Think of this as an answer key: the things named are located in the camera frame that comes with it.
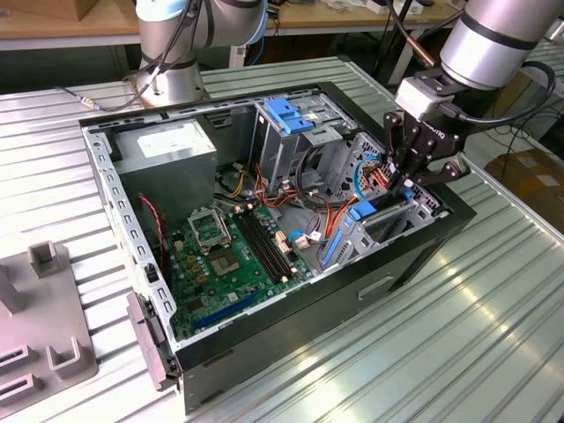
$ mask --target cardboard box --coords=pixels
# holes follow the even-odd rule
[[[97,3],[98,0],[0,0],[0,8],[79,21]]]
[[[502,154],[485,170],[499,181],[504,161]],[[534,149],[511,153],[501,183],[564,234],[564,168],[545,152]]]

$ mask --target expansion slot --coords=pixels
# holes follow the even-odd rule
[[[236,215],[234,222],[274,284],[292,276],[289,264],[252,213]]]
[[[202,329],[204,326],[209,326],[211,324],[214,324],[215,322],[218,322],[226,318],[227,316],[232,315],[235,312],[241,311],[244,308],[249,307],[253,303],[255,297],[260,292],[261,290],[258,289],[254,291],[252,294],[250,294],[248,297],[245,297],[242,300],[234,302],[233,304],[225,308],[222,308],[221,310],[216,311],[215,313],[211,313],[206,317],[202,317],[200,320],[196,320],[195,322],[192,323],[192,329],[193,330]]]

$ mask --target ram slot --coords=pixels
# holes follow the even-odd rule
[[[234,221],[273,283],[280,282],[283,276],[292,275],[290,266],[253,215],[238,216]]]

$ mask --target wooden table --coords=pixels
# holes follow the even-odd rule
[[[408,15],[406,26],[425,28],[444,20],[454,9],[437,0],[420,15]],[[318,2],[285,4],[280,8],[279,35],[381,31],[388,15],[363,7],[335,11]],[[273,35],[272,20],[266,35]],[[100,0],[80,22],[48,18],[22,11],[0,17],[0,50],[107,46],[139,43],[137,16],[130,0]]]

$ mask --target connector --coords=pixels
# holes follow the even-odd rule
[[[303,235],[293,240],[293,244],[297,249],[306,249],[307,247],[309,247],[308,238]]]

